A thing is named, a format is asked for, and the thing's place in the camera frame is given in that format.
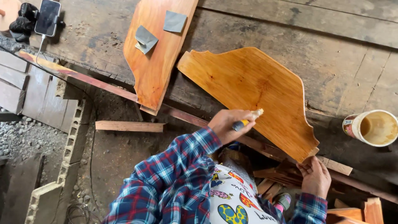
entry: smartphone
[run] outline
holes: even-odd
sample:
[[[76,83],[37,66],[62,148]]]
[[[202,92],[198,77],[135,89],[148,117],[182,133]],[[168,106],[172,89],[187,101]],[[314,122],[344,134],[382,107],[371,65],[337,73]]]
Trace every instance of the smartphone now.
[[[61,4],[52,0],[42,0],[36,21],[35,32],[49,37],[55,35]]]

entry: cup of varnish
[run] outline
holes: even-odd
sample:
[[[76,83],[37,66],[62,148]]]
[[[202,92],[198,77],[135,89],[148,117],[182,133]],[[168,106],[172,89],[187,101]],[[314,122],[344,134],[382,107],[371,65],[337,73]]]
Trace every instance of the cup of varnish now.
[[[353,114],[343,121],[344,132],[369,145],[383,147],[398,137],[398,120],[385,110],[371,110]]]

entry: hand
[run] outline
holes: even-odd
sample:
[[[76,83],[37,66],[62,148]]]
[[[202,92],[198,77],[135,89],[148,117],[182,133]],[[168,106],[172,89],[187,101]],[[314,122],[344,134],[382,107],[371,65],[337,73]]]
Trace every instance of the hand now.
[[[238,132],[232,129],[232,124],[240,120],[249,123]],[[230,143],[246,134],[255,124],[250,110],[221,110],[211,119],[208,126],[216,133],[223,145]]]
[[[305,166],[296,164],[303,176],[301,190],[326,200],[332,181],[329,171],[316,156],[312,156],[310,160],[311,163]]]

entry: person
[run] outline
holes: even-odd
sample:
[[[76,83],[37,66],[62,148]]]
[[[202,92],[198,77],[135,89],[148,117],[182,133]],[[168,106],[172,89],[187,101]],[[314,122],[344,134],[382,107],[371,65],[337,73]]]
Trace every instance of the person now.
[[[249,124],[234,131],[232,124],[243,119]],[[206,156],[255,124],[248,110],[221,110],[207,127],[178,136],[164,152],[135,166],[103,223],[286,223],[281,210],[286,201],[289,206],[290,196],[283,194],[277,200],[282,203],[272,205],[255,195],[255,185],[241,173]],[[303,175],[302,193],[289,223],[325,223],[329,172],[316,157],[297,167]]]

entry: plaid shirt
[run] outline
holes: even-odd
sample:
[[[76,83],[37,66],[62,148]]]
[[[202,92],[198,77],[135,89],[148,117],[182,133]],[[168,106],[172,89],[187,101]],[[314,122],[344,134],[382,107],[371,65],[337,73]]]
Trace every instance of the plaid shirt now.
[[[137,164],[103,223],[209,223],[210,181],[215,164],[207,156],[222,146],[211,128],[178,136],[166,151]],[[286,223],[282,213],[258,197],[262,209]],[[290,223],[325,223],[327,201],[299,196]]]

